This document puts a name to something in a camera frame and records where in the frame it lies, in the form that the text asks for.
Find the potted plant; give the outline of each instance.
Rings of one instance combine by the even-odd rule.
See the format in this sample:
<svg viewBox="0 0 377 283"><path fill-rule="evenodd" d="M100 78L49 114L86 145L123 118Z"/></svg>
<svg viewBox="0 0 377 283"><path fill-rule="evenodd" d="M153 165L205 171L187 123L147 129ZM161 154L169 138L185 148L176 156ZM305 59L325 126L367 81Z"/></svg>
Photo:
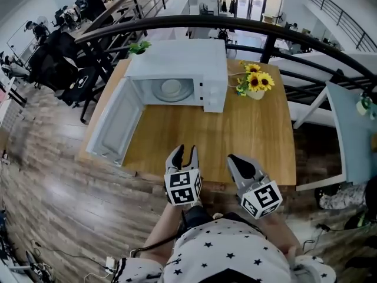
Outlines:
<svg viewBox="0 0 377 283"><path fill-rule="evenodd" d="M364 116L368 112L368 110L371 108L371 105L371 98L365 92L360 94L360 100L356 104L356 109L362 116Z"/></svg>
<svg viewBox="0 0 377 283"><path fill-rule="evenodd" d="M241 73L244 76L237 79L239 84L236 87L238 95L260 100L266 91L275 86L272 77L268 73L261 72L259 65L245 64L243 61L240 64L244 66L246 72Z"/></svg>
<svg viewBox="0 0 377 283"><path fill-rule="evenodd" d="M140 43L132 43L130 44L130 50L128 51L130 54L143 54L145 50L152 46L148 41L141 41Z"/></svg>

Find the yellow flower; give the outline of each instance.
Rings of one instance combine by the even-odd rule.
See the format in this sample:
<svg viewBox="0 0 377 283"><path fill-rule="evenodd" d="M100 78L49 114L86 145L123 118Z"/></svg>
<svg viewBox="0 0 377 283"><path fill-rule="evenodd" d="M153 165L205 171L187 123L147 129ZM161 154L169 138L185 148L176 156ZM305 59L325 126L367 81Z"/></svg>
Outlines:
<svg viewBox="0 0 377 283"><path fill-rule="evenodd" d="M248 64L245 65L245 70L247 73L258 73L260 70L260 66L257 64Z"/></svg>
<svg viewBox="0 0 377 283"><path fill-rule="evenodd" d="M259 80L259 73L251 73L247 77L247 81L249 82L249 90L251 91L258 91L260 90L262 83Z"/></svg>
<svg viewBox="0 0 377 283"><path fill-rule="evenodd" d="M262 90L271 90L272 86L275 86L275 82L272 80L271 75L268 73L260 73L258 76L260 80Z"/></svg>

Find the black railing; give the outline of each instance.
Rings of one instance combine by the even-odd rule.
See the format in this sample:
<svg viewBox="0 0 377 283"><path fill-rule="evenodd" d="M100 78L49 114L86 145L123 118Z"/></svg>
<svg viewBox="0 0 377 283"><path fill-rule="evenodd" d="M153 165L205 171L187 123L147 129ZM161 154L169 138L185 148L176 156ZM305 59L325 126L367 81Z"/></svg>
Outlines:
<svg viewBox="0 0 377 283"><path fill-rule="evenodd" d="M162 8L166 9L167 2L168 0L116 0L82 34L90 34L104 26L113 27L125 22L136 22L143 18L154 17ZM113 17L113 23L109 25L107 22L110 17ZM139 41L143 35L147 36L146 30L123 32L114 37L98 37L98 41L91 41L91 46L84 46L83 50L89 54L93 62L97 60L101 67L105 68L105 70L98 70L102 79L107 80L112 73L113 65L126 56L127 50L124 50L124 47L129 47L130 43ZM105 57L101 55L103 50L111 54Z"/></svg>
<svg viewBox="0 0 377 283"><path fill-rule="evenodd" d="M326 13L355 44L356 49L364 52L377 52L377 45L370 36L344 10L331 0L310 0Z"/></svg>
<svg viewBox="0 0 377 283"><path fill-rule="evenodd" d="M287 60L298 62L303 65L307 65L318 70L322 70L326 73L332 74L332 80L334 83L340 84L347 88L357 88L368 93L374 88L376 77L372 72L365 68L362 64L355 61L350 56L342 53L336 48L333 48L325 43L308 37L305 34L291 31L286 28L282 28L277 25L266 24L262 22L238 19L238 18L226 18L219 16L204 16L204 15L181 15L181 16L168 16L168 17L156 17L156 18L144 18L138 21L120 23L112 25L109 27L100 28L96 31L91 31L84 34L82 37L77 39L77 43L80 43L85 48L86 52L90 54L92 60L97 59L97 68L100 69L104 66L102 62L103 59L111 60L110 54L114 52L124 52L128 51L128 46L123 45L112 50L102 50L95 55L88 49L88 44L96 43L98 40L105 37L116 37L119 34L130 34L137 31L147 31L149 29L159 29L159 28L175 28L175 27L207 27L207 28L225 28L225 29L236 29L241 31L256 32L260 34L267 35L267 40L263 48L248 47L235 44L226 44L227 49L231 50L243 50L257 52L261 54L260 61L268 63L270 57L281 57ZM302 58L295 57L294 55L282 54L274 49L274 44L277 38L295 42L297 44L304 45L306 47L313 48L316 51L322 52L341 63L346 64L350 68L361 74L358 79L350 78L344 76L340 71L335 71L331 68L324 67L322 65L313 63ZM303 87L291 87L286 86L287 97L291 101L299 101L301 103L310 104L316 96L319 94L321 89L325 86L324 81L320 81L314 77L308 77L305 75L280 70L282 75L299 78L301 80L308 81L312 83L310 86Z"/></svg>

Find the white shirt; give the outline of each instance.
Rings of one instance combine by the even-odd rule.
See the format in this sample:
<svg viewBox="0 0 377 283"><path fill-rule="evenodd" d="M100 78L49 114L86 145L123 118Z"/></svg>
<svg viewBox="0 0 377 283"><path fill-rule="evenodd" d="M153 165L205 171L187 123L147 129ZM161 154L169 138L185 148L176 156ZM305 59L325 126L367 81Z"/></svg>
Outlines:
<svg viewBox="0 0 377 283"><path fill-rule="evenodd" d="M119 283L334 283L335 272L315 256L285 256L257 230L218 219L190 229L176 242L163 267L156 261L123 258L113 282Z"/></svg>

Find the handrail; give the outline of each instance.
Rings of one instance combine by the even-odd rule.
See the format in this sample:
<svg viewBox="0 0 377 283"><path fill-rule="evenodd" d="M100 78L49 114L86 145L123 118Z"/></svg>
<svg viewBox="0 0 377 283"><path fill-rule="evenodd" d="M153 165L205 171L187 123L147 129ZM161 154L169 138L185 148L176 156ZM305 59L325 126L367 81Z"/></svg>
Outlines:
<svg viewBox="0 0 377 283"><path fill-rule="evenodd" d="M207 28L231 28L242 31L256 32L265 34L275 38L292 41L298 44L306 45L316 51L322 52L358 71L371 81L375 80L375 76L362 64L355 61L350 56L340 52L325 43L308 37L305 34L282 28L278 25L271 25L253 20L229 18L220 16L202 16L202 15L180 15L144 18L138 21L120 23L95 31L88 32L76 39L77 43L90 42L102 37L117 34L126 34L133 31L143 31L148 29L174 28L174 27L207 27Z"/></svg>
<svg viewBox="0 0 377 283"><path fill-rule="evenodd" d="M115 12L125 1L127 0L117 0L114 5L104 11L97 19L95 19L92 24L84 31L83 34L88 32L94 31L101 26L103 22L113 13Z"/></svg>
<svg viewBox="0 0 377 283"><path fill-rule="evenodd" d="M370 38L370 36L338 4L334 3L332 0L327 0L331 4L333 4L335 7L338 8L336 11L334 11L333 6L331 6L330 4L327 4L327 5L325 4L326 0L310 0L310 1L312 1L313 4L317 5L320 8L320 10L323 10L324 13L326 13L330 18L332 18L336 22L336 25L339 26L347 34L347 36L351 39L351 41L356 45L357 50L361 50L360 48L362 48L364 51L370 51L370 49L368 48L369 46L372 49L372 52L377 52L377 45Z"/></svg>

